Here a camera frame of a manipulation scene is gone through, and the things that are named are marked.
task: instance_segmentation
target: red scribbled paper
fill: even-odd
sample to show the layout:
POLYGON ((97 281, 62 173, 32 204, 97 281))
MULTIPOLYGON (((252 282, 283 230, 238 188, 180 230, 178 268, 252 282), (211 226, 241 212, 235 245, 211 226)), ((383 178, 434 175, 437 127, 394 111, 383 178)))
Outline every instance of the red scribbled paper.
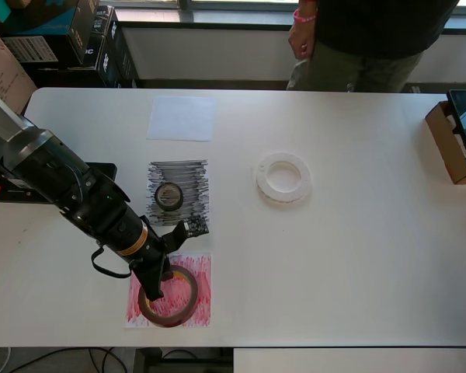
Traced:
MULTIPOLYGON (((193 316, 182 326, 209 326, 210 325, 210 254, 178 253, 169 257, 171 264, 185 267, 196 278, 199 287, 199 299, 193 316)), ((131 275, 130 295, 126 311, 127 328, 145 328, 155 326, 148 321, 138 307, 138 292, 140 291, 138 279, 131 275)), ((152 310, 158 315, 171 315, 185 307, 190 299, 190 286, 180 278, 173 278, 161 283, 164 298, 152 302, 152 310)))

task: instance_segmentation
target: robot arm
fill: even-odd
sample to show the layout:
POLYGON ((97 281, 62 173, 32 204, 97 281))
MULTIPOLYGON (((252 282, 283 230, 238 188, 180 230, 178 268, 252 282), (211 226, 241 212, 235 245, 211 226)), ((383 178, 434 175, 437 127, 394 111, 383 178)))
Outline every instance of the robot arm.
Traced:
POLYGON ((99 250, 106 246, 129 263, 147 298, 162 296, 162 275, 169 271, 167 254, 190 238, 208 233, 203 219, 181 221, 172 233, 159 237, 145 216, 138 217, 127 205, 130 199, 107 176, 90 168, 49 130, 18 116, 0 100, 0 171, 12 174, 55 204, 61 214, 93 237, 99 250))

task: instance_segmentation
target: hand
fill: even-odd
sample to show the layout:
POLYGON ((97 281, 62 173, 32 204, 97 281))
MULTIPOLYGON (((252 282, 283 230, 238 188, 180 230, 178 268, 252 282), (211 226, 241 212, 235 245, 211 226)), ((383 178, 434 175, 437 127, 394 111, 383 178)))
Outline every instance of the hand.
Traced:
POLYGON ((311 58, 314 52, 316 22, 294 23, 290 29, 288 43, 298 60, 311 58))

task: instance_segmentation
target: gray pants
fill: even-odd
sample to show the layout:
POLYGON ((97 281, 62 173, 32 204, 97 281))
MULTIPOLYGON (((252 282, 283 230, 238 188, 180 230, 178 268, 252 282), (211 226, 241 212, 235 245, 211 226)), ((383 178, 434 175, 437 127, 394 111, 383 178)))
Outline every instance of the gray pants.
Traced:
POLYGON ((338 52, 321 42, 311 60, 298 61, 287 89, 331 92, 400 92, 421 53, 399 60, 338 52))

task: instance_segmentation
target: black box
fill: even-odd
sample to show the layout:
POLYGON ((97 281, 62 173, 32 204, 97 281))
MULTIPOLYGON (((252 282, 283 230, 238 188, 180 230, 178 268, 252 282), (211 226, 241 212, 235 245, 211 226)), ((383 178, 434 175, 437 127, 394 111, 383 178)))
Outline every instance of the black box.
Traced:
POLYGON ((127 81, 138 79, 137 69, 134 67, 123 30, 118 26, 114 7, 110 5, 98 7, 92 33, 106 37, 123 79, 127 81))
POLYGON ((82 66, 66 69, 37 69, 31 79, 40 87, 129 88, 123 81, 107 40, 91 35, 82 66))
POLYGON ((32 0, 0 23, 0 37, 25 67, 83 62, 99 0, 32 0))

